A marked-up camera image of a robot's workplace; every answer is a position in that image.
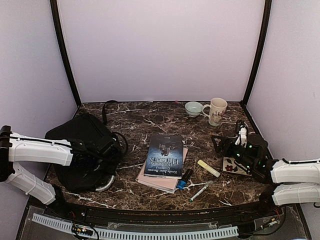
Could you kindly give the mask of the black student bag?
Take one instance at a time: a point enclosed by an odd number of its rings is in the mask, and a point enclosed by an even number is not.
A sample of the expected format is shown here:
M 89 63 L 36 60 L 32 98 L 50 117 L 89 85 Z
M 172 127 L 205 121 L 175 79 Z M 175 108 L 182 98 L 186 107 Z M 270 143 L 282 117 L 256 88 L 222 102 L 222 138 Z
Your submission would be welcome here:
M 107 128 L 107 106 L 102 119 L 83 113 L 48 131 L 47 140 L 68 140 L 71 164 L 53 165 L 59 182 L 72 193 L 105 192 L 116 179 L 116 169 L 126 156 L 129 144 L 119 132 Z

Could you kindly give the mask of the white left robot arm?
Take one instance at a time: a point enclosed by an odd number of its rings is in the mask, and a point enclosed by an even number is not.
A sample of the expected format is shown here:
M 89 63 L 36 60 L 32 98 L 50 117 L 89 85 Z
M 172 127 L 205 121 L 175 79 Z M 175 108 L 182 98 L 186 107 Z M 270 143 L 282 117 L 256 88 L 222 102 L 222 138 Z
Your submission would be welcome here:
M 70 192 L 103 192 L 112 185 L 124 155 L 118 136 L 105 128 L 57 128 L 45 138 L 12 132 L 9 125 L 0 129 L 1 182 L 51 205 L 60 218 L 67 218 L 71 213 L 61 189 L 39 179 L 20 162 L 52 164 L 58 181 Z

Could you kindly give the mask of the pink notebook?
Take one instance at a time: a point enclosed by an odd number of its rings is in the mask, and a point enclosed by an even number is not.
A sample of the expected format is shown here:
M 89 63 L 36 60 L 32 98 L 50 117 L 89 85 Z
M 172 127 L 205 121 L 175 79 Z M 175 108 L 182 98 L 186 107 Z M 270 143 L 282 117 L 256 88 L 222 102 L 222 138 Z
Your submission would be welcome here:
M 164 191 L 166 193 L 174 194 L 176 191 L 176 187 L 178 184 L 178 178 L 169 178 L 169 177 L 161 177 L 161 176 L 145 176 L 144 171 L 146 167 L 147 161 L 144 162 L 138 176 L 136 177 L 136 181 L 145 186 L 152 187 L 157 190 Z

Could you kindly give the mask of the dark blue Wuthering Heights book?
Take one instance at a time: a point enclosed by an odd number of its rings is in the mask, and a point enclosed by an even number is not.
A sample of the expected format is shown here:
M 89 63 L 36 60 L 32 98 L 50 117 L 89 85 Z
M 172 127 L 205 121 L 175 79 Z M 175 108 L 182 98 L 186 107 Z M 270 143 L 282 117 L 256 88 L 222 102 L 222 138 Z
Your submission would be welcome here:
M 153 135 L 150 138 L 143 174 L 146 177 L 181 179 L 183 163 L 182 136 Z

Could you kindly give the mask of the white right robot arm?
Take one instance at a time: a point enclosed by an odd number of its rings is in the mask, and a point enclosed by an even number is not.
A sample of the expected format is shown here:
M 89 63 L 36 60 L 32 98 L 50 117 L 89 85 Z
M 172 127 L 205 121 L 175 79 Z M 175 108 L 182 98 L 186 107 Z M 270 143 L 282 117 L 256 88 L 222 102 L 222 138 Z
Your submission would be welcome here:
M 291 161 L 267 157 L 268 142 L 259 134 L 249 134 L 239 120 L 234 137 L 213 135 L 216 153 L 223 157 L 224 170 L 241 170 L 247 176 L 266 184 L 259 196 L 255 213 L 266 217 L 275 206 L 288 204 L 320 204 L 320 160 Z

